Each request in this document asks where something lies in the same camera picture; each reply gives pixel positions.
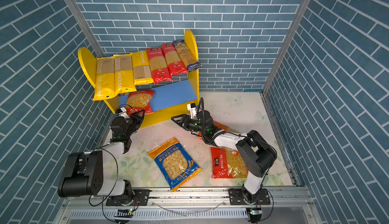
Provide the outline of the orange macaroni bag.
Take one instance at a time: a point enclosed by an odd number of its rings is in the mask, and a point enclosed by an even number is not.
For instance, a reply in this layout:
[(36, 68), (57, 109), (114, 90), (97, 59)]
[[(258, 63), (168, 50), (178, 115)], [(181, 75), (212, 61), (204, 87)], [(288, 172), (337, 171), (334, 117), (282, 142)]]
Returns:
[[(217, 121), (213, 121), (215, 127), (219, 128), (220, 130), (224, 130), (224, 131), (229, 131), (229, 132), (232, 132), (232, 133), (239, 133), (237, 130), (233, 129), (233, 128), (230, 128), (224, 124), (221, 124)], [(208, 131), (208, 129), (206, 128), (205, 129), (205, 134), (214, 134), (212, 131)]]

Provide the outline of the red labelled spaghetti bag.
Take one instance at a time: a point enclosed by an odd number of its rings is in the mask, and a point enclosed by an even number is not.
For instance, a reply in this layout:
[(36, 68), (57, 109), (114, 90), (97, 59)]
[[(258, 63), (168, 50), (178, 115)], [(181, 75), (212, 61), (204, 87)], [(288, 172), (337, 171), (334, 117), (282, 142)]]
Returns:
[(146, 50), (149, 59), (152, 78), (155, 84), (172, 81), (171, 74), (168, 70), (168, 65), (161, 48), (148, 48)]

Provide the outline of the red macaroni bag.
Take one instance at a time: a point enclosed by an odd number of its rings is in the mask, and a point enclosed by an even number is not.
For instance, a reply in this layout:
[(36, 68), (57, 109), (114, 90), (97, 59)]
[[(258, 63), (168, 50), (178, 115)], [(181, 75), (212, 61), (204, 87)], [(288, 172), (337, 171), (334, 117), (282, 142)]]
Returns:
[(151, 109), (151, 100), (153, 99), (155, 92), (153, 90), (144, 90), (131, 92), (127, 98), (127, 115), (130, 116), (133, 113), (139, 112), (141, 110), (145, 111), (145, 114), (152, 114), (153, 110)]

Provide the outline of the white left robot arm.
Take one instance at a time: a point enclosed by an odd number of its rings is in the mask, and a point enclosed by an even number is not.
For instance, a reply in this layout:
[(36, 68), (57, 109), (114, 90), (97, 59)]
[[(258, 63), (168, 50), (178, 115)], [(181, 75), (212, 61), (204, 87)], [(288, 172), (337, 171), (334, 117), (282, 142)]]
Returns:
[(116, 169), (119, 168), (116, 157), (130, 150), (131, 136), (139, 130), (144, 117), (145, 110), (120, 112), (110, 124), (112, 138), (108, 144), (89, 152), (69, 154), (59, 180), (59, 197), (97, 196), (119, 206), (134, 204), (136, 197), (130, 182), (117, 176), (106, 178), (103, 166), (114, 160)]

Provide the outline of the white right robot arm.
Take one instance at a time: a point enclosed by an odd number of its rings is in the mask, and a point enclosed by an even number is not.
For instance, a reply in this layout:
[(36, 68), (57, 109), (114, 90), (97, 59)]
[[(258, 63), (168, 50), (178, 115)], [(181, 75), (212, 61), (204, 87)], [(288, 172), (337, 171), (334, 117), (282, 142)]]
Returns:
[(242, 186), (244, 200), (253, 204), (259, 199), (259, 193), (268, 171), (277, 159), (277, 151), (256, 131), (233, 133), (216, 125), (210, 113), (204, 109), (204, 100), (199, 104), (187, 105), (189, 115), (171, 117), (179, 127), (196, 135), (202, 141), (215, 147), (226, 147), (238, 151), (248, 169), (247, 178)]

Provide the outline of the blue shell pasta bag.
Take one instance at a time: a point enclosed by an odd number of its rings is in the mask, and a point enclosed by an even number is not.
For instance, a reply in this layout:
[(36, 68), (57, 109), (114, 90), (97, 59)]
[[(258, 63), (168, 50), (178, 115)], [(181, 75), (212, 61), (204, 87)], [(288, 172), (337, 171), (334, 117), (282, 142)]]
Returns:
[(153, 149), (149, 156), (164, 175), (171, 192), (177, 191), (202, 170), (176, 138)]

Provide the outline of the dark labelled spaghetti bag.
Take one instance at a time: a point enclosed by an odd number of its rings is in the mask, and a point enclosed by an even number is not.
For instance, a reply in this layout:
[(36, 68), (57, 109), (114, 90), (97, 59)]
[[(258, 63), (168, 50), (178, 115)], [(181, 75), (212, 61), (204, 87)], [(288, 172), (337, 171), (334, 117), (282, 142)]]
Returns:
[(192, 72), (200, 68), (201, 65), (198, 59), (196, 59), (183, 39), (173, 41), (173, 45), (188, 72)]

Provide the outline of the red fusilli bag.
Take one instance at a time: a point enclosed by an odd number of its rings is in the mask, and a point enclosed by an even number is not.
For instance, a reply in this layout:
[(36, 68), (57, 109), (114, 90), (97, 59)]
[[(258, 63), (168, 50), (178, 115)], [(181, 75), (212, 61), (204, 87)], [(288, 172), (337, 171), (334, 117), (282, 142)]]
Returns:
[(248, 169), (239, 152), (231, 148), (212, 147), (212, 178), (246, 178)]

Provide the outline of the yellow Pastatime spaghetti bag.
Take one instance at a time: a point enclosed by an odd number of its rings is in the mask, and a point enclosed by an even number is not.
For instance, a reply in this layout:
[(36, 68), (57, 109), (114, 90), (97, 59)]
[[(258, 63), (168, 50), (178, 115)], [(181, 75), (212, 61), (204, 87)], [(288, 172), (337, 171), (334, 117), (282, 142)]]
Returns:
[(103, 58), (97, 61), (94, 101), (116, 97), (114, 59)]
[(114, 77), (116, 95), (136, 91), (132, 57), (130, 55), (114, 57)]

